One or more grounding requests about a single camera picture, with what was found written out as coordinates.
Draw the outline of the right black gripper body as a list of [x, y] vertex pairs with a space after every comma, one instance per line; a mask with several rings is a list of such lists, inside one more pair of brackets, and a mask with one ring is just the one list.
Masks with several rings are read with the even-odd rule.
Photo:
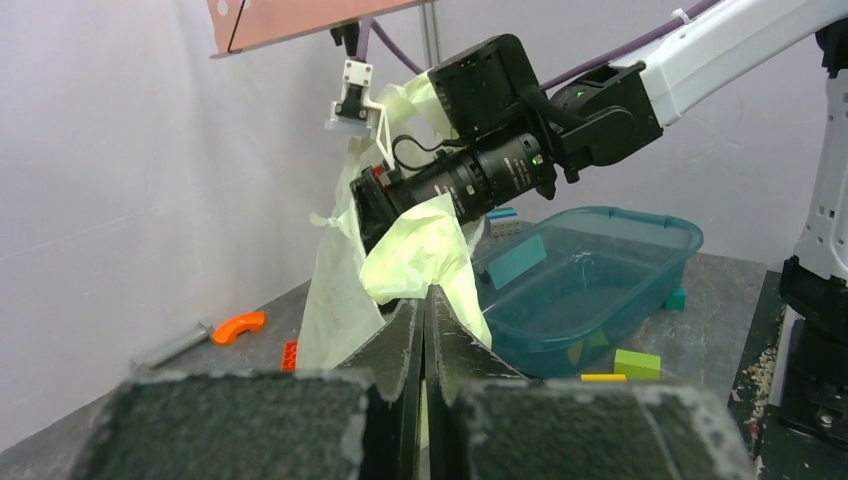
[[530, 191], [550, 197], [556, 172], [529, 133], [492, 134], [461, 150], [439, 151], [433, 162], [404, 177], [378, 167], [364, 169], [351, 184], [360, 238], [370, 252], [401, 214], [446, 194], [461, 225]]

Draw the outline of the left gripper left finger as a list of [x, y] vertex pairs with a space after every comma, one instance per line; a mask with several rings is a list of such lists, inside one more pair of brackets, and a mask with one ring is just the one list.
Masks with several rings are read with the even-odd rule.
[[413, 479], [423, 305], [330, 370], [166, 371], [123, 383], [74, 479]]

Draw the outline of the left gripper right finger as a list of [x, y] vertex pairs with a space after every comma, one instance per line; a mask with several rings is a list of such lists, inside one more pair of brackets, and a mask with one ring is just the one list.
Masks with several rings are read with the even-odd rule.
[[726, 405], [679, 382], [531, 380], [423, 303], [434, 479], [752, 479]]

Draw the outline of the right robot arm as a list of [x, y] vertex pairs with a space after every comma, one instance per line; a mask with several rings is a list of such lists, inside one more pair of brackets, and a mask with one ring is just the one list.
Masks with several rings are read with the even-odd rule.
[[814, 36], [827, 72], [827, 126], [803, 232], [780, 294], [802, 323], [789, 354], [781, 421], [847, 443], [847, 5], [843, 1], [703, 1], [628, 45], [541, 83], [521, 41], [491, 37], [428, 79], [455, 138], [415, 167], [390, 160], [352, 182], [359, 235], [372, 250], [398, 217], [447, 193], [460, 223], [519, 195], [555, 193], [564, 175], [616, 164], [694, 105]]

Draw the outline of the green avocado plastic bag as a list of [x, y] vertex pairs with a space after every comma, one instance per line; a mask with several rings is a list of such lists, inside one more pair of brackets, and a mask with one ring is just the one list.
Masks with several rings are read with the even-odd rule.
[[299, 369], [330, 369], [363, 346], [385, 324], [379, 308], [395, 299], [422, 299], [432, 285], [446, 293], [458, 320], [491, 346], [474, 285], [471, 254], [483, 233], [482, 219], [460, 226], [445, 194], [400, 215], [367, 252], [350, 184], [382, 158], [375, 141], [349, 137], [327, 218], [311, 222], [324, 230], [298, 337]]

